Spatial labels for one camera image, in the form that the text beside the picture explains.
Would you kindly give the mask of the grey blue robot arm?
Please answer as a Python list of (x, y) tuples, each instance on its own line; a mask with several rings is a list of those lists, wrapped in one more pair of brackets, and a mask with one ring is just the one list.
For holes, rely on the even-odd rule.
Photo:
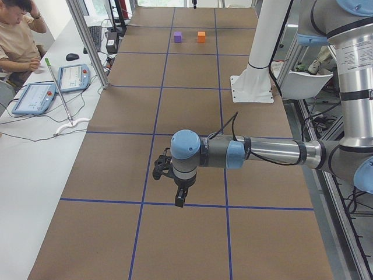
[(248, 159), (307, 165), (372, 192), (372, 2), (302, 1), (298, 41), (325, 38), (336, 50), (344, 136), (340, 141), (301, 142), (213, 134), (184, 129), (171, 139), (169, 176), (183, 207), (198, 167), (239, 169)]

